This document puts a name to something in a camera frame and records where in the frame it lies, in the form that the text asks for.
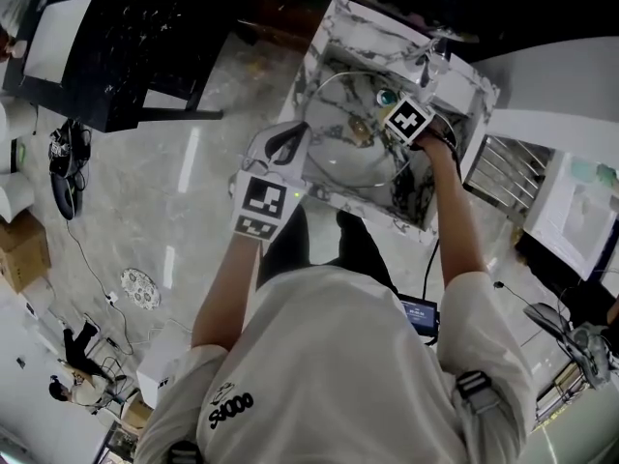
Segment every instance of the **table leg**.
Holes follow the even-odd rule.
[[[222,110],[178,110],[174,108],[142,108],[139,122],[168,120],[221,120]]]

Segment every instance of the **gray tile floor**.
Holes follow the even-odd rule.
[[[148,349],[149,331],[172,318],[191,327],[195,313],[215,276],[230,238],[232,203],[228,178],[237,170],[250,137],[274,123],[291,81],[301,63],[300,54],[269,43],[254,47],[231,36],[202,99],[201,107],[221,107],[220,122],[145,123],[138,129],[111,134],[94,132],[93,154],[85,169],[88,187],[82,214],[69,224],[106,291],[121,298],[116,304],[127,316],[134,346],[131,357],[119,355],[129,371],[135,370]],[[177,100],[151,94],[149,106],[179,105]],[[80,312],[89,313],[124,350],[123,322],[107,310],[98,282],[90,275],[79,248],[56,209],[49,186],[48,135],[64,119],[41,110],[37,135],[25,141],[22,171],[36,188],[35,215],[44,223],[51,254],[49,279],[57,294],[53,312],[77,329]],[[189,184],[180,181],[181,167],[191,137],[197,137]],[[325,262],[337,253],[339,230],[335,211],[307,200],[311,260]],[[510,245],[512,226],[497,210],[471,196],[471,205],[483,238],[485,258],[496,279],[507,283],[529,302],[555,305],[551,296],[518,264]],[[368,226],[401,292],[420,296],[431,248],[374,226]],[[164,259],[173,252],[169,288],[164,286]],[[428,298],[440,302],[442,279],[436,259]],[[161,306],[145,311],[130,303],[120,288],[120,274],[128,267],[148,274],[160,287]],[[527,320],[524,304],[504,289],[498,291],[516,338],[528,340],[538,328]],[[102,345],[97,358],[110,347]],[[524,350],[540,386],[565,362],[564,355],[545,333],[530,340]]]

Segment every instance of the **marble sink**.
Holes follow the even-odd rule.
[[[385,87],[418,97],[421,69],[415,59],[428,40],[383,14],[333,0],[280,113],[280,122],[306,120],[312,126],[303,175],[308,195],[426,245],[437,230],[427,157],[382,130],[385,112],[375,98]],[[334,78],[316,94],[320,84],[344,72],[354,74]],[[498,93],[456,56],[439,78],[431,104],[454,127],[463,178],[480,150]],[[354,129],[359,124],[361,134]]]

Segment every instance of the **white t-shirt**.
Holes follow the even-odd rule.
[[[81,385],[71,389],[72,402],[82,406],[94,406],[103,397],[107,388],[107,380],[103,376],[92,375],[93,385],[84,380]]]
[[[515,462],[531,430],[531,373],[487,274],[458,276],[441,306],[437,354],[398,298],[329,266],[279,275],[228,353],[180,361],[136,464],[197,442],[212,464]],[[456,376],[483,371],[503,402],[475,415]]]

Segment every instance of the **black pants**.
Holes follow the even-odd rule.
[[[72,367],[83,371],[87,375],[99,375],[109,380],[109,377],[99,367],[99,365],[89,360],[86,357],[86,347],[88,343],[97,334],[97,329],[90,323],[86,322],[84,328],[79,333],[76,339],[74,339],[74,333],[65,329],[63,331],[65,337],[65,354],[67,356],[67,363]]]
[[[345,211],[338,212],[337,221],[341,229],[339,257],[326,264],[371,276],[397,294],[385,262],[363,221]],[[303,207],[299,206],[262,258],[257,286],[261,287],[279,274],[310,266],[308,218]]]

